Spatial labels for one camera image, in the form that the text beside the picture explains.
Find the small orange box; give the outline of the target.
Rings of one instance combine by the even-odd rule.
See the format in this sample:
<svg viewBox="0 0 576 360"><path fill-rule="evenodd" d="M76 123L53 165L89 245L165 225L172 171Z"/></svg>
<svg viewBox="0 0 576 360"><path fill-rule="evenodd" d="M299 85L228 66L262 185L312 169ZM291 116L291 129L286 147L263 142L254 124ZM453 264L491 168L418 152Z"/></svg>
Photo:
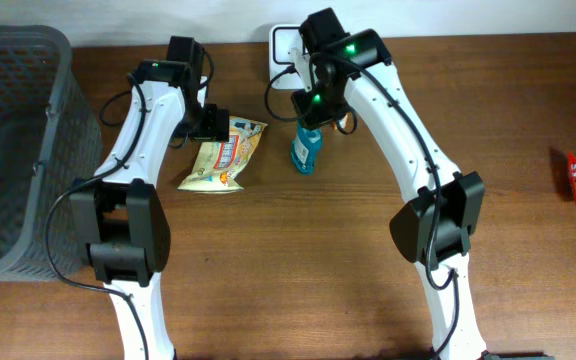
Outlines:
<svg viewBox="0 0 576 360"><path fill-rule="evenodd" d="M357 114L350 111L333 122L333 128L342 135L352 135L358 127Z"/></svg>

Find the blue mouthwash bottle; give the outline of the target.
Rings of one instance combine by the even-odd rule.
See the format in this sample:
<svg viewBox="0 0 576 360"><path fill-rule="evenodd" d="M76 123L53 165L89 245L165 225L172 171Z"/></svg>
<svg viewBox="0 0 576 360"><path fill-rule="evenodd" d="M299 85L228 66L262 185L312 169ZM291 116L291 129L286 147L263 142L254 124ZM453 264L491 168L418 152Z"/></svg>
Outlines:
<svg viewBox="0 0 576 360"><path fill-rule="evenodd" d="M308 130L297 124L296 135L291 146L291 159L295 168L302 174L314 172L315 160L323 145L323 136L319 129Z"/></svg>

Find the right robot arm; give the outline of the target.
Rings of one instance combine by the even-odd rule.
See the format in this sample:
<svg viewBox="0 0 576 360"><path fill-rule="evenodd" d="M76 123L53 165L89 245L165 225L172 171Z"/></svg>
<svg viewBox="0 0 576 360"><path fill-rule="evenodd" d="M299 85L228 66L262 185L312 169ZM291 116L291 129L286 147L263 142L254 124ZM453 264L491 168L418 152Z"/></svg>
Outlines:
<svg viewBox="0 0 576 360"><path fill-rule="evenodd" d="M487 345L468 276L470 238L485 191L481 177L463 173L432 138L376 31L351 34L325 8L310 14L298 32L306 50L295 60L304 87L291 96L299 124L315 130L347 113L364 121L404 202L389 231L419 274L431 315L432 358L483 358Z"/></svg>

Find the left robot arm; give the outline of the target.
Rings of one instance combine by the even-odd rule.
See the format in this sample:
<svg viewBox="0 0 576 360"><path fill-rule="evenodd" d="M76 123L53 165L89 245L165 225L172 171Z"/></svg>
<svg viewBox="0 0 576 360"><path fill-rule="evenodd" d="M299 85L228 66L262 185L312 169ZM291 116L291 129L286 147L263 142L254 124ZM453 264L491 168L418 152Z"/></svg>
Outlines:
<svg viewBox="0 0 576 360"><path fill-rule="evenodd" d="M228 111L205 101L208 60L193 38L173 36L164 59L142 61L128 76L131 105L109 155L67 195L79 254L113 303L127 359L177 356L161 293L171 232L156 185L172 140L229 138Z"/></svg>

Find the yellow snack bag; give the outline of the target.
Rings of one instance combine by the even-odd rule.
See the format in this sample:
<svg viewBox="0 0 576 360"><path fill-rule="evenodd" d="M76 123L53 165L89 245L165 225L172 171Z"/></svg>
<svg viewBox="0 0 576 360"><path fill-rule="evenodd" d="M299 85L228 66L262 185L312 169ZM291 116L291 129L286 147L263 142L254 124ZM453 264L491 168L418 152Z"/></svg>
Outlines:
<svg viewBox="0 0 576 360"><path fill-rule="evenodd" d="M266 123L229 117L226 142L205 142L197 154L192 172L177 187L179 191L231 193L242 190L235 178L247 166Z"/></svg>

